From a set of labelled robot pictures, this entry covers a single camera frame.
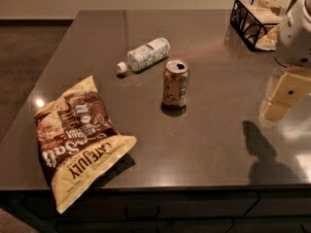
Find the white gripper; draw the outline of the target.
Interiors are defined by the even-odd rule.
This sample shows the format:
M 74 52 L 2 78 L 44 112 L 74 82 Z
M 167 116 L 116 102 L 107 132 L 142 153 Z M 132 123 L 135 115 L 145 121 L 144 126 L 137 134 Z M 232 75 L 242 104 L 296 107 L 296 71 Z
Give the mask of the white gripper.
M 297 0 L 277 33 L 276 59 L 284 66 L 311 67 L 311 1 Z M 273 75 L 261 103 L 261 117 L 277 122 L 311 91 L 311 71 L 287 69 Z

